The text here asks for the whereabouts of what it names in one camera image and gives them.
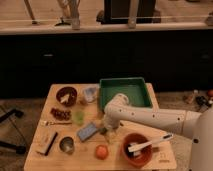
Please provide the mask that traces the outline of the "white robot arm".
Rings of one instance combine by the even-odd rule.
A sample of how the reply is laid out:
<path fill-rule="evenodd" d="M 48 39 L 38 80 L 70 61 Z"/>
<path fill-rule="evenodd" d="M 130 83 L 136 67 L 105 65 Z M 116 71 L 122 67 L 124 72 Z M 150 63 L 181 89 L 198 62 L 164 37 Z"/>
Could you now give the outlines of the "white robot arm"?
<path fill-rule="evenodd" d="M 104 127 L 117 129 L 131 121 L 185 136 L 192 140 L 189 171 L 213 171 L 213 107 L 194 112 L 134 107 L 126 95 L 116 94 L 104 108 Z"/>

